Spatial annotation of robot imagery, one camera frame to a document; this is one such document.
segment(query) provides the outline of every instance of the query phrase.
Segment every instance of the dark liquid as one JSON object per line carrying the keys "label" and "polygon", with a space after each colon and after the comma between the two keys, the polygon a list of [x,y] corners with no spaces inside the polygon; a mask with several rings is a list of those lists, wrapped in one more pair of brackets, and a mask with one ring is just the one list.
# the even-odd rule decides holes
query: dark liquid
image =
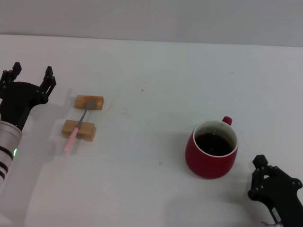
{"label": "dark liquid", "polygon": [[196,144],[202,151],[214,156],[224,156],[232,152],[232,147],[225,139],[215,134],[204,134],[195,137]]}

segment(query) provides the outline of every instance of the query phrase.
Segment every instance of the wood block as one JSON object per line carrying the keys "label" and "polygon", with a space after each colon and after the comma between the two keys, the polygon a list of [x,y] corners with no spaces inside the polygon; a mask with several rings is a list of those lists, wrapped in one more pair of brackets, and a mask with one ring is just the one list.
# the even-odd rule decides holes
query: wood block
{"label": "wood block", "polygon": [[[63,136],[65,138],[69,138],[71,132],[74,130],[77,124],[78,121],[66,120],[62,128]],[[95,137],[95,133],[96,133],[95,124],[83,122],[77,134],[77,138],[93,141]]]}
{"label": "wood block", "polygon": [[85,103],[90,100],[94,100],[97,102],[97,105],[93,110],[102,110],[104,103],[104,99],[102,96],[77,96],[75,100],[75,108],[85,109]]}

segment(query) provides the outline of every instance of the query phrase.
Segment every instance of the table surface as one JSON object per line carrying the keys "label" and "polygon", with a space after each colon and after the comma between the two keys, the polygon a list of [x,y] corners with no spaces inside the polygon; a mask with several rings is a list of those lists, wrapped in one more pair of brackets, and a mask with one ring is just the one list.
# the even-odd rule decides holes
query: table surface
{"label": "table surface", "polygon": [[[0,35],[0,70],[57,86],[36,106],[0,193],[0,227],[255,227],[253,158],[302,176],[303,48]],[[76,95],[104,96],[93,142],[62,153]],[[205,180],[184,159],[195,125],[233,119],[239,152]],[[298,192],[303,199],[303,190]]]}

